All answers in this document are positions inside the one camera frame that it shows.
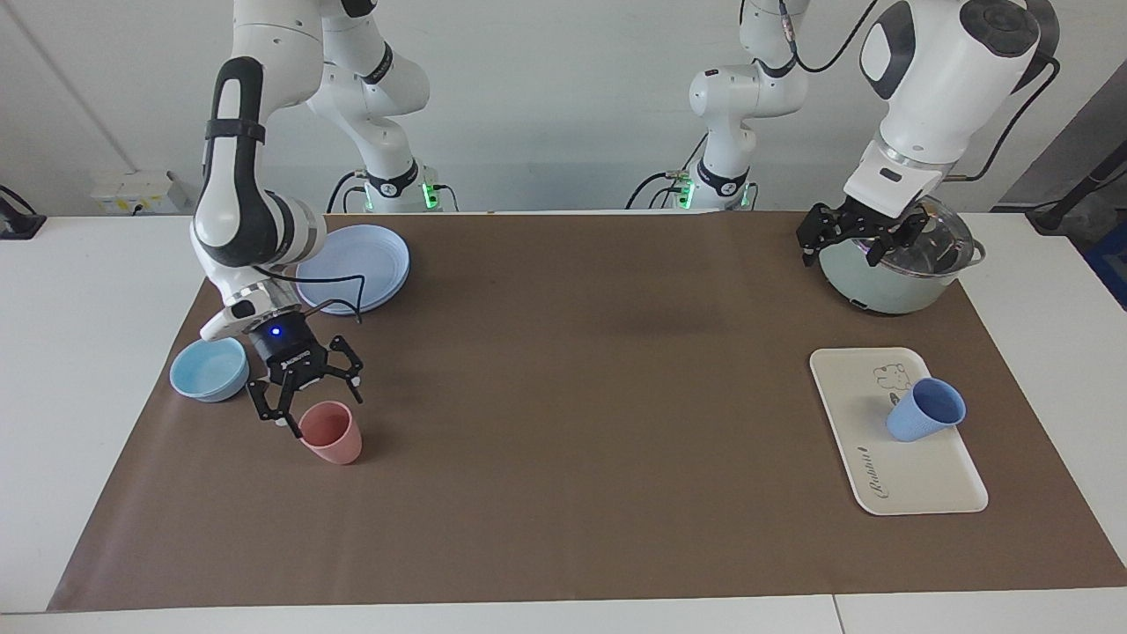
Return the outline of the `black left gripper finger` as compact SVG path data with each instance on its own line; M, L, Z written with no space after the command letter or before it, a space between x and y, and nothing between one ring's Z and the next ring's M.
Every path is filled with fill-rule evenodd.
M926 212L915 212L904 218L898 227L879 227L868 250L868 264L878 265L894 250L913 245L929 220Z
M815 204L806 213L797 227L797 241L806 268L811 268L822 249L850 239L849 221L846 209L829 208L827 204Z

